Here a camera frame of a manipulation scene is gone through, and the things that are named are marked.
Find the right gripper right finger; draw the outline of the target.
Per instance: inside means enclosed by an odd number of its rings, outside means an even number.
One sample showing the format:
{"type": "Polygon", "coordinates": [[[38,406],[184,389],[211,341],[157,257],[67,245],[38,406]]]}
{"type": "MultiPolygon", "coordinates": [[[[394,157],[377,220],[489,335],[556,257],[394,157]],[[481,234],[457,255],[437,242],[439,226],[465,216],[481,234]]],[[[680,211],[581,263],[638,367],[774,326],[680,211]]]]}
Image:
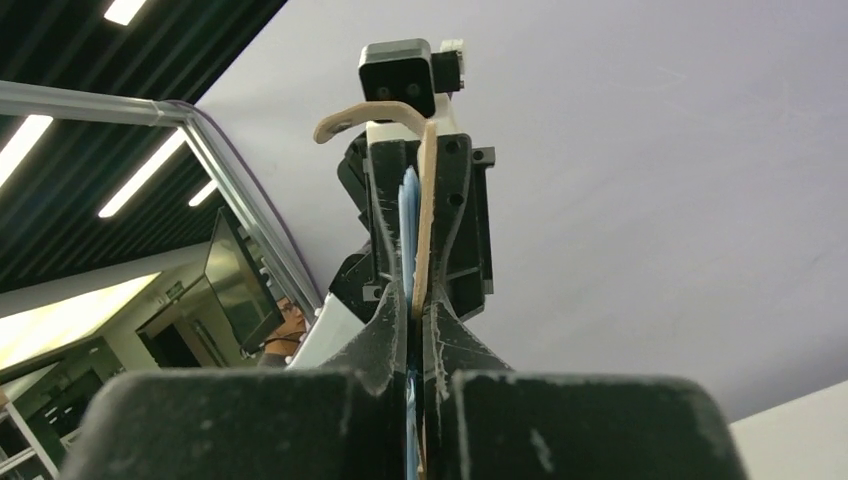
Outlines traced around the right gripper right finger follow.
{"type": "Polygon", "coordinates": [[[433,303],[423,319],[431,479],[743,479],[725,419],[668,376],[511,370],[433,303]]]}

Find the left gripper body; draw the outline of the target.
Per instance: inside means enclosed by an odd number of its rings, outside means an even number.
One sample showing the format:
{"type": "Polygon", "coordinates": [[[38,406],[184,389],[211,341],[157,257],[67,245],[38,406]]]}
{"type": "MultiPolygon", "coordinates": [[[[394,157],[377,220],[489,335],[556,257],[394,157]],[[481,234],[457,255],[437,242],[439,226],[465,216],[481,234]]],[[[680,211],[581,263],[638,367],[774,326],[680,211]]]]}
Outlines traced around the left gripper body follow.
{"type": "MultiPolygon", "coordinates": [[[[337,168],[369,241],[342,262],[329,287],[364,323],[375,314],[388,283],[380,258],[380,228],[373,220],[367,157],[366,138],[360,134],[350,142],[337,168]]],[[[462,322],[479,314],[486,297],[494,292],[486,173],[495,161],[494,147],[476,147],[466,134],[438,140],[430,277],[444,279],[450,304],[462,322]]]]}

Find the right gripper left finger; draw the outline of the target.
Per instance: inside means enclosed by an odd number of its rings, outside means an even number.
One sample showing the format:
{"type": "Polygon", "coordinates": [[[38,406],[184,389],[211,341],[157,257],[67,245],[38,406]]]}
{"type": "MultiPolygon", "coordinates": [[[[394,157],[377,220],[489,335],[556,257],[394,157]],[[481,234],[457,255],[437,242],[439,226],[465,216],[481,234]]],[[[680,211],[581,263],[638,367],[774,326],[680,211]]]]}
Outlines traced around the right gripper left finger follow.
{"type": "Polygon", "coordinates": [[[406,302],[315,368],[134,371],[95,396],[64,479],[402,479],[406,302]]]}

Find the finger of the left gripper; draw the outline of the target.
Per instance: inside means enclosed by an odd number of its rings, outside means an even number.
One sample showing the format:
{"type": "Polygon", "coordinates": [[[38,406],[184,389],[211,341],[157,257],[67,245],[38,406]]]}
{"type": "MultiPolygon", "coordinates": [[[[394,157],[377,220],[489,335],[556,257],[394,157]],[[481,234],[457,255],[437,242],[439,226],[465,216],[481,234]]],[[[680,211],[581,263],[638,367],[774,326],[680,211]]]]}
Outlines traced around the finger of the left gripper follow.
{"type": "Polygon", "coordinates": [[[387,283],[400,275],[398,193],[406,170],[404,140],[368,146],[366,167],[370,195],[370,233],[376,273],[387,283]]]}
{"type": "Polygon", "coordinates": [[[451,264],[451,251],[461,223],[469,185],[471,139],[468,134],[438,137],[435,172],[434,218],[430,255],[430,290],[432,301],[441,292],[455,312],[465,312],[466,294],[460,290],[460,277],[451,264]]]}

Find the beige card holder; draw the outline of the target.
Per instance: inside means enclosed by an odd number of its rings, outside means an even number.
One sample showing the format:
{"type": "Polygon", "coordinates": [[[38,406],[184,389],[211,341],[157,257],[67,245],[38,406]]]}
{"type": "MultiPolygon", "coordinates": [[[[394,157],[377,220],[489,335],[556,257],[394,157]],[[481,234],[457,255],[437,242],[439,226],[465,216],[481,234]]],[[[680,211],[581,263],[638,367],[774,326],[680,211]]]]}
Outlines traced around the beige card holder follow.
{"type": "Polygon", "coordinates": [[[414,168],[420,182],[418,244],[412,307],[408,309],[410,318],[418,321],[423,317],[429,286],[430,242],[438,155],[437,125],[435,121],[426,119],[401,102],[362,102],[320,120],[315,127],[313,139],[318,144],[325,144],[338,133],[361,124],[367,126],[367,137],[379,134],[381,130],[392,124],[399,124],[420,140],[416,152],[417,166],[414,168]]]}

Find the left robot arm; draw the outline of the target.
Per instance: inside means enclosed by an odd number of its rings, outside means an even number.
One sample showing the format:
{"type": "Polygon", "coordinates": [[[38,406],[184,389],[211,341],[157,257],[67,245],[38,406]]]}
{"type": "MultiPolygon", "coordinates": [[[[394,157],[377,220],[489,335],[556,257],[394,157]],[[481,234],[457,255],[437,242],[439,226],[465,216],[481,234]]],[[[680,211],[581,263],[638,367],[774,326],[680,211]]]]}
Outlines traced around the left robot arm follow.
{"type": "MultiPolygon", "coordinates": [[[[465,322],[483,311],[485,298],[494,292],[486,173],[495,166],[496,150],[493,146],[477,147],[469,139],[442,140],[440,144],[451,153],[467,155],[470,162],[467,192],[452,196],[447,203],[459,222],[446,262],[445,286],[456,316],[465,322]]],[[[337,173],[359,209],[359,220],[369,239],[340,265],[321,313],[290,364],[292,368],[315,367],[352,340],[374,316],[387,284],[378,274],[378,261],[372,253],[376,231],[364,171],[366,155],[366,140],[361,134],[350,143],[337,173]]]]}

